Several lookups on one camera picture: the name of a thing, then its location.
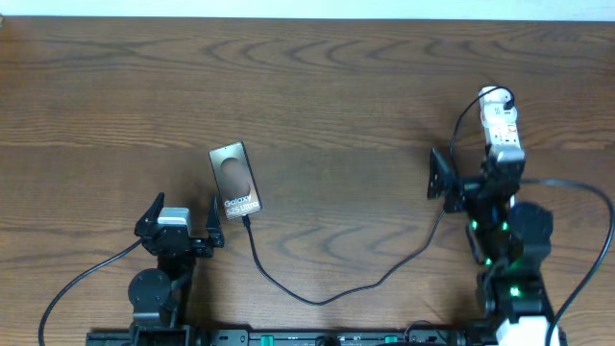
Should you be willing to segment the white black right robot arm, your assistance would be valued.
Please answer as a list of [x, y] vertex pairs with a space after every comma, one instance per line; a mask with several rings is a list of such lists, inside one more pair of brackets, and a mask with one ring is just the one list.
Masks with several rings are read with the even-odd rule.
[[515, 203], [523, 160], [486, 158], [482, 172], [460, 177], [448, 160], [430, 152], [427, 195], [442, 198], [446, 213], [464, 212], [475, 261], [480, 319], [449, 331], [449, 345], [552, 345], [548, 335], [554, 310], [541, 274], [552, 250], [552, 213], [534, 203]]

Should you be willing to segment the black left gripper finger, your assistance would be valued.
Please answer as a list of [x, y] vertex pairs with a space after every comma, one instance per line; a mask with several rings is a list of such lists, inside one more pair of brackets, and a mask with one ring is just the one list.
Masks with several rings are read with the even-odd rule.
[[218, 199], [216, 195], [213, 195], [210, 199], [206, 231], [208, 232], [208, 241], [213, 248], [224, 247], [225, 237], [221, 228]]
[[149, 209], [135, 223], [135, 235], [147, 236], [158, 225], [158, 217], [163, 208], [164, 193], [160, 192]]

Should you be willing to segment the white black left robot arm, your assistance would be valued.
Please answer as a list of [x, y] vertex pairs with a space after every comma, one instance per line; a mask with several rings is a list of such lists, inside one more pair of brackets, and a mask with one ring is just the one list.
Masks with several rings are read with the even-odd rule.
[[206, 231], [205, 237], [194, 236], [190, 210], [167, 207], [162, 192], [135, 223], [135, 235], [157, 266], [137, 273], [129, 284], [132, 345], [209, 344], [209, 334], [183, 323], [182, 314], [196, 260], [225, 245], [216, 197], [209, 203]]

